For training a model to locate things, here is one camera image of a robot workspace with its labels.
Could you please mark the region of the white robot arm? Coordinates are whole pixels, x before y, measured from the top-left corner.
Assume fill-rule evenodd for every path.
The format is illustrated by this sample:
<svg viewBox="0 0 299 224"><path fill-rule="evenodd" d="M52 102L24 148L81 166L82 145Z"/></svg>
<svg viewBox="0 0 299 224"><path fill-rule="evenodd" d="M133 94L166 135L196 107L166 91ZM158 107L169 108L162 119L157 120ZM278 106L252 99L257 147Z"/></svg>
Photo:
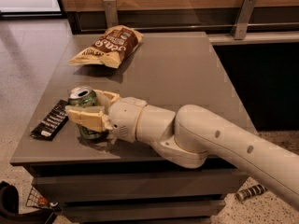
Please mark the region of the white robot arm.
<svg viewBox="0 0 299 224"><path fill-rule="evenodd" d="M299 156L198 105L177 112L134 97L79 86L68 93L66 114L76 124L120 139L141 142L185 168L216 155L299 209Z"/></svg>

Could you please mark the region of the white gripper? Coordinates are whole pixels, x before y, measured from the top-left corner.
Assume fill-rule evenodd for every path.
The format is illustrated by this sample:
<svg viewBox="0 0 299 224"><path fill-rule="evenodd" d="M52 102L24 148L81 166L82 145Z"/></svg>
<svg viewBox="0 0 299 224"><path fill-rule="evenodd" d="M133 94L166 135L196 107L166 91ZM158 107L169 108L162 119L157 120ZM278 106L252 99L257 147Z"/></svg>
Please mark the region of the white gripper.
<svg viewBox="0 0 299 224"><path fill-rule="evenodd" d="M95 90L95 94L96 106L68 105L65 108L68 118L99 133L112 130L117 139L133 143L136 140L138 118L147 102L134 97L121 98L111 91Z"/></svg>

